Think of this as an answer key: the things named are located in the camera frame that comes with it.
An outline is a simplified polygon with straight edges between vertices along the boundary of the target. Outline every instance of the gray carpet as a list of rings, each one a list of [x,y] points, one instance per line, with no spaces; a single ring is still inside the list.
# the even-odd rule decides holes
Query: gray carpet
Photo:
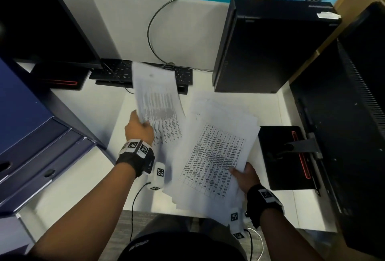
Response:
[[[141,213],[134,211],[134,232],[133,232],[133,238],[139,233],[148,222],[150,222],[156,214],[153,213]],[[192,224],[192,230],[193,232],[198,231],[198,220],[194,219],[194,223]],[[263,245],[264,245],[264,252],[263,256],[260,259],[261,261],[269,261],[269,253],[266,249],[266,243],[263,237],[263,233],[258,230],[259,234],[261,235],[263,239]],[[113,232],[113,235],[108,242],[106,248],[104,249],[102,255],[99,258],[99,261],[116,261],[122,253],[123,249],[128,245],[130,242],[130,235],[131,235],[131,211],[123,210],[122,215],[119,218],[119,222],[116,226],[115,231]],[[262,245],[261,245],[261,239],[259,236],[251,232],[251,235],[253,237],[253,260],[257,260],[258,256],[262,252]],[[241,239],[241,244],[244,250],[246,251],[248,258],[250,257],[250,239]]]

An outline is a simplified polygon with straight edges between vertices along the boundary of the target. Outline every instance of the black keyboard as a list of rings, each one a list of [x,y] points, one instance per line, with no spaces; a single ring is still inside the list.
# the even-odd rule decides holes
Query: black keyboard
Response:
[[[90,75],[90,79],[98,81],[107,81],[110,83],[119,83],[123,86],[132,86],[132,61],[121,59],[102,59],[103,69],[94,69]],[[164,64],[146,64],[162,67]],[[193,70],[175,66],[170,71],[175,72],[175,80],[177,85],[192,85]]]

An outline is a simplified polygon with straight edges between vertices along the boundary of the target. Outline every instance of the wrist strap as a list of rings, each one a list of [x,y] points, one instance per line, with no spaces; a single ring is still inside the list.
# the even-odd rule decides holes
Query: wrist strap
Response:
[[[255,228],[260,226],[259,219],[267,208],[275,208],[285,214],[282,203],[268,189],[258,184],[247,192],[247,213],[253,218]]]
[[[154,152],[148,143],[140,139],[130,139],[120,150],[116,164],[122,162],[130,164],[135,169],[136,177],[139,177],[143,171],[151,173],[154,160]]]

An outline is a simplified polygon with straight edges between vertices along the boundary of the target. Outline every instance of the hand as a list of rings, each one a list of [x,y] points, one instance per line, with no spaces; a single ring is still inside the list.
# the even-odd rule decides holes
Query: hand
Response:
[[[126,140],[130,139],[141,139],[148,143],[150,146],[154,141],[154,130],[152,129],[149,122],[141,124],[136,110],[131,112],[130,122],[124,128],[126,131]]]
[[[247,194],[249,189],[254,185],[261,184],[257,173],[249,162],[246,163],[243,173],[235,168],[231,168],[230,173],[237,179],[239,188],[245,194]]]

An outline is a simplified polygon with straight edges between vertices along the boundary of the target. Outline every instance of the white cable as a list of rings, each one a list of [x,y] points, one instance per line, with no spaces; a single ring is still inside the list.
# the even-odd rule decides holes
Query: white cable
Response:
[[[261,257],[262,257],[262,254],[263,254],[263,239],[262,239],[262,237],[261,237],[261,235],[256,231],[256,230],[254,230],[254,229],[252,229],[252,228],[248,228],[248,230],[252,230],[254,233],[257,233],[257,235],[259,235],[259,237],[261,238],[261,243],[262,243],[262,253],[261,253],[261,255],[258,257],[258,259],[257,259],[257,261],[259,261],[260,259],[261,259]]]

